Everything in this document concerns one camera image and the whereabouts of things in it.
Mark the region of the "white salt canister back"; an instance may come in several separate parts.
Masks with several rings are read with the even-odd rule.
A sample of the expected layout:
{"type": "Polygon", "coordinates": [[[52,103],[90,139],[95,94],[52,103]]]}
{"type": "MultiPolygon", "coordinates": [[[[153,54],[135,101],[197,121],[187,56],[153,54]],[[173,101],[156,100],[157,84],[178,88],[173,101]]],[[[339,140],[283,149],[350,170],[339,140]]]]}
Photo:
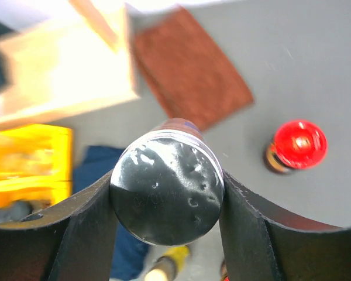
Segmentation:
{"type": "Polygon", "coordinates": [[[113,168],[111,199],[137,239],[161,246],[194,242],[219,219],[223,170],[192,122],[169,119],[132,142],[113,168]]]}

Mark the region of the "small yellow label bottle front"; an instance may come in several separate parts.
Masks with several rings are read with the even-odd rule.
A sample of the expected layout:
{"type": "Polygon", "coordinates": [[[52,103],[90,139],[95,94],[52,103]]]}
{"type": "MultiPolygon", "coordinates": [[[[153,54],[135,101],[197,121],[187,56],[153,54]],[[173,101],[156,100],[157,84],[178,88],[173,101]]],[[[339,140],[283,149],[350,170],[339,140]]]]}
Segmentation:
{"type": "Polygon", "coordinates": [[[169,248],[144,276],[145,281],[173,281],[184,269],[191,251],[188,245],[169,248]]]}

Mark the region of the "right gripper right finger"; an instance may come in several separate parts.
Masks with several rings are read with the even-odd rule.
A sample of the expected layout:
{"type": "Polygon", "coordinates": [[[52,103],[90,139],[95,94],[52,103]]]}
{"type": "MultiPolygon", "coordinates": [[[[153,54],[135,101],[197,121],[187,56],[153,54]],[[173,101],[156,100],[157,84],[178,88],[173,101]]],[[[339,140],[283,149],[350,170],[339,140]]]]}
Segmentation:
{"type": "Polygon", "coordinates": [[[219,226],[230,280],[351,280],[351,227],[292,213],[223,175],[219,226]]]}

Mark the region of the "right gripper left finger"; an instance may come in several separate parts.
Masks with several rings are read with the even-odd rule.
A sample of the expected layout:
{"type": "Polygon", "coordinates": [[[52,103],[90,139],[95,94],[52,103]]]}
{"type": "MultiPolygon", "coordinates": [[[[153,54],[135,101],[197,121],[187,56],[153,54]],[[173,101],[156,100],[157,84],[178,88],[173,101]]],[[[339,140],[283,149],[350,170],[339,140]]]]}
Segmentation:
{"type": "Polygon", "coordinates": [[[0,280],[109,280],[118,224],[110,180],[0,224],[0,280]]]}

